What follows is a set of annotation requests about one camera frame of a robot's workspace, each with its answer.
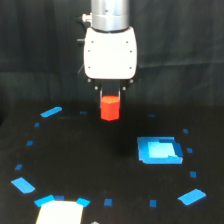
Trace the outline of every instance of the red cube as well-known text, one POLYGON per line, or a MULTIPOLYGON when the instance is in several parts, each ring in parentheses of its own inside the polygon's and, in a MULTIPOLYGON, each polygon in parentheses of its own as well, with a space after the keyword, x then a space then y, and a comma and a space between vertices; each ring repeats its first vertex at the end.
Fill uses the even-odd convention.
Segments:
POLYGON ((101 99, 101 119, 113 121, 119 119, 119 97, 103 96, 101 99))

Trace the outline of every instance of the black surface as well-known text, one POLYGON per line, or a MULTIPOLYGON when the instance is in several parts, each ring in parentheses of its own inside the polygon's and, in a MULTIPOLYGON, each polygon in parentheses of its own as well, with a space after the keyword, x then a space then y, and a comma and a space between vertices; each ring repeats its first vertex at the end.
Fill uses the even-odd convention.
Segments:
POLYGON ((21 104, 0 129, 1 223, 35 223, 39 209, 34 200, 50 194, 90 200, 82 224, 223 223, 224 108, 124 108, 120 120, 108 123, 95 107, 74 103, 60 104, 63 112, 57 115, 40 117, 58 105, 21 104), (80 115, 83 110, 88 114, 80 115), (148 118, 151 113, 156 117, 148 118), (140 162, 137 137, 142 136, 174 136, 183 164, 140 162), (26 146, 28 140, 33 146, 26 146), (19 163, 22 170, 15 171, 19 163), (197 172, 196 179, 190 171, 197 172), (36 190, 22 194, 11 184, 19 177, 36 190), (207 197, 191 206, 177 200, 195 188, 207 197), (104 207, 105 198, 113 199, 112 207, 104 207), (149 207, 150 199, 157 200, 157 208, 149 207))

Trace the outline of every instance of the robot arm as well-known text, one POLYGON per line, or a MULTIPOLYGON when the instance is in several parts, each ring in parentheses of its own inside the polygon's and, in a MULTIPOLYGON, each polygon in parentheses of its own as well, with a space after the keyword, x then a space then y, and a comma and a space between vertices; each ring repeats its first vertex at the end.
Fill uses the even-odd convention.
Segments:
MULTIPOLYGON (((103 80, 132 82, 137 69, 137 43, 129 26, 129 0, 91 0, 84 45, 84 70, 88 80, 101 83, 95 90, 104 91, 103 80)), ((116 90, 120 100, 120 88, 116 90)))

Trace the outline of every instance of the blue tape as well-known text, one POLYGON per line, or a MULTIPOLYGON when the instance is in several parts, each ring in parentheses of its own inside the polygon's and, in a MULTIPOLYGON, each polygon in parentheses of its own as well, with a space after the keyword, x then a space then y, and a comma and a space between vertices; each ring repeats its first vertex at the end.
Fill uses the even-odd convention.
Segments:
POLYGON ((34 127, 35 127, 35 128, 38 128, 39 126, 40 126, 40 123, 35 123, 35 124, 34 124, 34 127))
POLYGON ((86 207, 90 201, 86 200, 86 199, 83 199, 83 198, 79 198, 77 201, 76 201, 77 204, 79 205, 82 205, 83 207, 86 207))
POLYGON ((190 172, 190 176, 193 177, 193 178, 196 178, 197 177, 197 173, 195 171, 191 171, 190 172))
POLYGON ((18 164, 17 166, 16 166, 16 168, 15 168, 15 170, 20 170, 21 168, 22 168, 22 164, 18 164))
POLYGON ((148 114, 148 117, 155 117, 155 114, 148 114))
POLYGON ((47 197, 38 199, 38 200, 34 201, 34 203, 36 204, 37 207, 41 207, 43 204, 46 204, 50 201, 54 201, 54 196, 53 195, 49 195, 47 197))
POLYGON ((192 148, 187 148, 187 152, 188 153, 193 153, 193 149, 192 148))
POLYGON ((150 200, 150 207, 155 208, 157 206, 156 200, 150 200))
POLYGON ((31 193, 35 190, 35 188, 29 184, 25 179, 20 177, 19 179, 11 181, 11 183, 17 187, 24 194, 31 193))
POLYGON ((65 200, 65 196, 54 196, 54 199, 56 201, 64 201, 65 200))
POLYGON ((112 199, 105 199, 104 206, 112 206, 113 200, 112 199))
POLYGON ((42 113, 41 116, 42 117, 49 117, 49 116, 51 116, 53 114, 58 113, 59 111, 62 111, 62 108, 61 107, 55 107, 55 108, 53 108, 51 110, 48 110, 48 111, 42 113))
POLYGON ((183 151, 179 143, 173 143, 173 148, 177 156, 180 156, 180 157, 183 156, 183 151))
POLYGON ((28 142, 26 143, 26 145, 27 145, 27 146, 31 146, 31 145, 33 145, 33 141, 28 141, 28 142))
POLYGON ((87 112, 86 112, 86 111, 80 111, 80 114, 82 114, 82 115, 86 115, 87 112))
POLYGON ((183 132, 184 132, 185 134, 189 134, 188 129, 183 129, 183 132))
POLYGON ((182 164, 183 158, 181 157, 172 157, 168 158, 148 158, 144 159, 145 164, 182 164))
POLYGON ((178 200, 182 201, 185 205, 190 205, 201 198, 204 198, 206 194, 198 189, 195 189, 181 197, 178 198, 178 200))

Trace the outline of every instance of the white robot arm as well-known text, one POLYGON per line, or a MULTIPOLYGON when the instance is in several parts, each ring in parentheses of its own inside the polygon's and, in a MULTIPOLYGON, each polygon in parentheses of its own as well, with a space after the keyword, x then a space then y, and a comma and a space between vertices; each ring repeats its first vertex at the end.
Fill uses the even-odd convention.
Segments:
POLYGON ((129 26, 129 0, 91 0, 91 11, 79 18, 82 25, 91 24, 87 31, 83 27, 84 70, 88 82, 100 93, 101 118, 110 121, 119 118, 122 92, 127 82, 133 83, 138 68, 137 43, 129 26))
POLYGON ((91 0, 84 46, 84 68, 90 79, 132 79, 137 67, 137 44, 129 26, 129 0, 91 0))

